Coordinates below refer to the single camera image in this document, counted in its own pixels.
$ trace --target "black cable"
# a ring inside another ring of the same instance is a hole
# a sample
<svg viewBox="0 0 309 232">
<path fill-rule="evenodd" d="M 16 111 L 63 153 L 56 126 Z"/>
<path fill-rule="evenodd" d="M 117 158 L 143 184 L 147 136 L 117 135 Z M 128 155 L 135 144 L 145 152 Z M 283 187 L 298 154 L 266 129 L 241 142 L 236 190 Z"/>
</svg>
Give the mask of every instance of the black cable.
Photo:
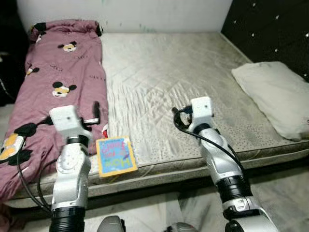
<svg viewBox="0 0 309 232">
<path fill-rule="evenodd" d="M 231 153 L 229 153 L 227 150 L 225 150 L 223 147 L 221 147 L 220 145 L 216 144 L 216 143 L 213 142 L 212 140 L 206 139 L 205 137 L 203 137 L 203 136 L 201 136 L 201 135 L 199 135 L 199 134 L 195 134 L 195 133 L 192 133 L 192 132 L 190 132 L 190 131 L 187 131 L 187 130 L 185 130 L 185 129 L 180 128 L 180 127 L 177 125 L 176 117 L 174 117 L 173 122 L 174 122 L 175 127 L 176 127 L 178 130 L 180 130 L 180 131 L 182 131 L 182 132 L 184 132 L 184 133 L 186 133 L 186 134 L 190 134 L 190 135 L 192 135 L 192 136 L 194 136 L 194 137 L 196 137 L 196 138 L 199 138 L 199 139 L 201 139 L 201 140 L 204 140 L 204 141 L 206 141 L 206 142 L 208 142 L 208 143 L 214 145 L 215 147 L 217 147 L 218 149 L 220 149 L 220 150 L 223 151 L 224 153 L 226 153 L 226 154 L 239 166 L 239 168 L 241 169 L 241 171 L 242 171 L 243 173 L 245 172 L 245 170 L 244 170 L 244 168 L 243 168 L 241 162 L 240 162 L 239 159 L 237 158 L 236 154 L 234 154 L 235 156 L 233 156 Z"/>
<path fill-rule="evenodd" d="M 19 153 L 20 153 L 21 149 L 23 148 L 23 146 L 24 146 L 24 144 L 25 144 L 25 142 L 26 142 L 27 136 L 24 136 L 23 138 L 24 138 L 24 141 L 23 141 L 23 143 L 22 143 L 20 149 L 18 150 L 17 156 L 16 156 L 16 162 L 17 162 L 17 165 L 16 165 L 16 166 L 17 166 L 19 178 L 20 178 L 20 180 L 21 180 L 21 182 L 22 182 L 22 184 L 23 184 L 23 186 L 24 186 L 24 188 L 25 188 L 27 194 L 29 195 L 29 197 L 30 197 L 42 210 L 44 210 L 44 211 L 47 212 L 49 215 L 51 215 L 51 211 L 49 210 L 49 208 L 47 208 L 43 203 L 41 203 L 40 201 L 38 201 L 38 200 L 35 198 L 35 196 L 34 196 L 33 193 L 31 192 L 31 190 L 29 189 L 28 184 L 27 184 L 27 182 L 26 182 L 26 180 L 25 180 L 25 178 L 24 178 L 24 176 L 23 176 L 23 173 L 22 173 L 22 171 L 21 171 L 20 163 L 19 163 Z"/>
<path fill-rule="evenodd" d="M 45 164 L 42 168 L 42 170 L 40 171 L 39 173 L 39 178 L 38 178 L 38 181 L 37 181 L 37 191 L 38 191 L 38 195 L 40 197 L 40 200 L 41 202 L 49 209 L 51 210 L 51 207 L 50 205 L 46 202 L 45 198 L 43 197 L 43 194 L 42 194 L 42 190 L 41 190 L 41 176 L 42 176 L 42 173 L 43 171 L 45 170 L 45 168 L 47 168 L 49 165 L 55 163 L 57 161 L 57 159 L 54 159 L 50 162 L 48 162 L 47 164 Z"/>
</svg>

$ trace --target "black headboard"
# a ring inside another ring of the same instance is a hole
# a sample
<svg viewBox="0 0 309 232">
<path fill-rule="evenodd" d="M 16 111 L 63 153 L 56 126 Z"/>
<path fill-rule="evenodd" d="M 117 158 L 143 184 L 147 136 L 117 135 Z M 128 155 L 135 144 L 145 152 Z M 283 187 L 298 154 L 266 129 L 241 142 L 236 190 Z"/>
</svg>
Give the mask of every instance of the black headboard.
<svg viewBox="0 0 309 232">
<path fill-rule="evenodd" d="M 309 81 L 309 0 L 233 0 L 222 33 L 253 62 L 281 61 Z"/>
</svg>

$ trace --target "blanket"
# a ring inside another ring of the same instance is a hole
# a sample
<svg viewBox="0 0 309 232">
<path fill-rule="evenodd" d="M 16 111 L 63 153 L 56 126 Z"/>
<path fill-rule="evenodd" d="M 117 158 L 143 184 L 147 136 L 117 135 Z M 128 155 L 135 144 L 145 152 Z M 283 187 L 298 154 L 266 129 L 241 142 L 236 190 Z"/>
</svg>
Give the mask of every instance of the blanket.
<svg viewBox="0 0 309 232">
<path fill-rule="evenodd" d="M 59 156 L 64 143 L 54 126 L 39 125 L 23 144 L 25 125 L 39 123 L 52 108 L 75 105 L 79 116 L 90 119 L 93 103 L 99 102 L 101 123 L 92 126 L 93 142 L 88 148 L 90 154 L 95 154 L 94 142 L 103 137 L 108 123 L 100 35 L 96 21 L 63 20 L 39 23 L 32 28 L 32 45 L 25 63 L 27 74 L 1 148 L 0 203 L 13 197 L 22 185 L 16 168 L 19 150 L 27 181 L 36 178 L 42 166 Z"/>
</svg>

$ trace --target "pillow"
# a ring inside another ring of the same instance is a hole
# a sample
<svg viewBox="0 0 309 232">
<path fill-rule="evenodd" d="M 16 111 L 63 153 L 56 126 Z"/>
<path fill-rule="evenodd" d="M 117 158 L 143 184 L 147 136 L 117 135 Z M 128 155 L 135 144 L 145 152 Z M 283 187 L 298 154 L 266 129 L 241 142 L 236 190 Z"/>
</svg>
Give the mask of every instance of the pillow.
<svg viewBox="0 0 309 232">
<path fill-rule="evenodd" d="M 232 74 L 281 136 L 308 139 L 309 83 L 302 77 L 281 62 L 245 64 Z"/>
</svg>

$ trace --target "white wall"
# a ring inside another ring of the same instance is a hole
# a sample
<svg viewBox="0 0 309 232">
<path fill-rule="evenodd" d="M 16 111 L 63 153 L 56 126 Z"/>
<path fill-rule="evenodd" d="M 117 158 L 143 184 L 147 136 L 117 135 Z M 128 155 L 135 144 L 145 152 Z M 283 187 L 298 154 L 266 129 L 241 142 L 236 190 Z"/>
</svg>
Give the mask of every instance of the white wall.
<svg viewBox="0 0 309 232">
<path fill-rule="evenodd" d="M 232 0 L 17 0 L 26 29 L 57 19 L 97 20 L 105 32 L 220 31 Z"/>
</svg>

